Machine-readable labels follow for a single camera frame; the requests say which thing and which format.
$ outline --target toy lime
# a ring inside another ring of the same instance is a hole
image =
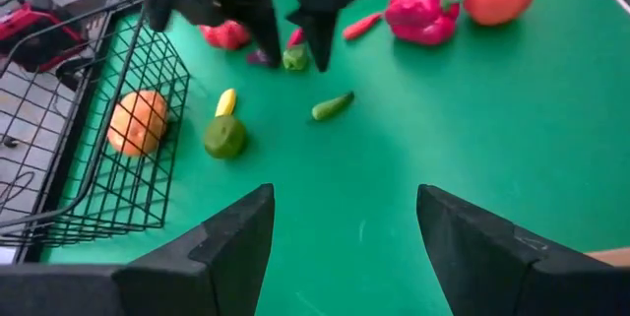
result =
[[[233,115],[215,117],[206,128],[204,147],[213,158],[235,158],[245,147],[245,126]]]
[[[301,71],[308,65],[308,54],[306,46],[299,44],[284,51],[284,68],[290,71]]]

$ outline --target floor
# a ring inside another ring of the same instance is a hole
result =
[[[77,0],[54,1],[67,5]],[[4,14],[15,6],[10,3],[0,12]],[[12,64],[0,79],[0,137],[7,133],[23,143],[31,143],[15,149],[0,147],[0,221],[15,219],[24,215],[20,211],[30,210],[34,192],[41,186],[41,178],[50,163],[51,154],[46,149],[54,148],[58,140],[56,133],[64,123],[63,111],[69,104],[64,98],[73,96],[68,89],[60,87],[52,75],[38,75],[33,82],[28,81],[30,78],[31,75]],[[29,169],[19,162],[27,163]],[[25,175],[27,171],[32,172],[31,177]],[[13,255],[12,248],[0,247],[0,264],[11,263]]]

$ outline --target green table surface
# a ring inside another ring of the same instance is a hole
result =
[[[630,18],[613,0],[535,0],[506,27],[466,15],[423,48],[381,24],[354,43],[340,17],[327,73],[249,66],[182,18],[169,38],[193,78],[164,229],[48,251],[54,263],[129,262],[264,182],[276,187],[271,259],[257,315],[447,315],[422,245],[417,185],[435,184],[580,251],[629,244]],[[276,0],[279,16],[295,0]],[[283,41],[293,26],[282,19]],[[251,135],[242,158],[201,138],[222,91]],[[356,92],[343,115],[308,123],[320,100]]]

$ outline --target black wire basket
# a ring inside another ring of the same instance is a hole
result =
[[[190,75],[166,35],[146,25],[142,1],[109,2],[31,34],[0,65],[0,245],[55,247],[164,225]],[[85,30],[66,49],[76,55],[45,72],[13,61],[60,27]],[[120,105],[130,93],[144,95]],[[114,111],[132,123],[126,133],[110,126]],[[126,139],[139,128],[143,143]],[[116,134],[133,156],[114,150]],[[150,153],[149,140],[158,142]]]

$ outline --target lime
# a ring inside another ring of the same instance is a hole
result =
[[[245,146],[245,126],[233,115],[213,118],[204,134],[206,152],[213,158],[235,158]]]

